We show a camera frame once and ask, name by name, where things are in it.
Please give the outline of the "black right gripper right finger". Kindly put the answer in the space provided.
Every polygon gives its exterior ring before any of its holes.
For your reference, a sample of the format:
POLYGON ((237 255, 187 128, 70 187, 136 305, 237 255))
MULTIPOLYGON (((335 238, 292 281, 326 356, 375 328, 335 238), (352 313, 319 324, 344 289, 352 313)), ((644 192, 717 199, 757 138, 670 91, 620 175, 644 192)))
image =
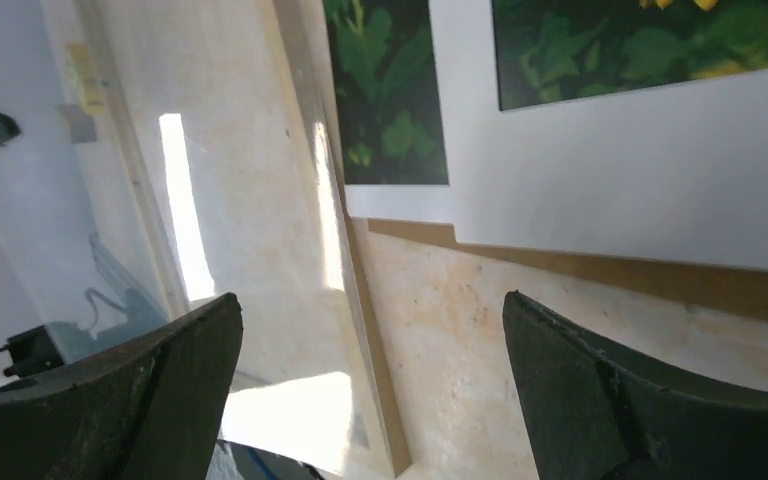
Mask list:
POLYGON ((768 479, 768 392, 699 375, 518 292, 503 329, 542 479, 768 479))

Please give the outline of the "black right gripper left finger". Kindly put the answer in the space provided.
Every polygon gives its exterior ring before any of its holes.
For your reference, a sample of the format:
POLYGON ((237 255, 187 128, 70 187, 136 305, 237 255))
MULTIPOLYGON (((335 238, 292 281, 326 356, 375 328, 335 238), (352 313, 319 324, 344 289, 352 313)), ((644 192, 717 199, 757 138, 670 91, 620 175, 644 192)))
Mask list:
POLYGON ((0 479, 203 479, 243 339, 223 294, 150 333, 0 387, 0 479))

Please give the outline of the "white paper mat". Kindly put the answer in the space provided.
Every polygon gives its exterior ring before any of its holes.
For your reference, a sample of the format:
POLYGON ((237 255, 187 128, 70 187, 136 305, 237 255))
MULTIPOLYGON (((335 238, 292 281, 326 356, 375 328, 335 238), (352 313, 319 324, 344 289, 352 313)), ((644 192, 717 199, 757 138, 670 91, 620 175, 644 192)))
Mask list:
POLYGON ((429 9, 459 242, 768 271, 768 70, 503 112, 490 4, 429 9))

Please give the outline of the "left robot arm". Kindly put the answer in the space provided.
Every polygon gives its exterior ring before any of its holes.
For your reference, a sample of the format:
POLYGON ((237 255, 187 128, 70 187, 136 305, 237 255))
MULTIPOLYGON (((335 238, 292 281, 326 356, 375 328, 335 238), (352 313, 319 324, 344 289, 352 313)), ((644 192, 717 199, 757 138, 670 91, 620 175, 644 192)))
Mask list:
POLYGON ((9 337, 1 352, 7 352, 12 361, 3 370, 6 377, 30 377, 66 364, 45 325, 9 337))

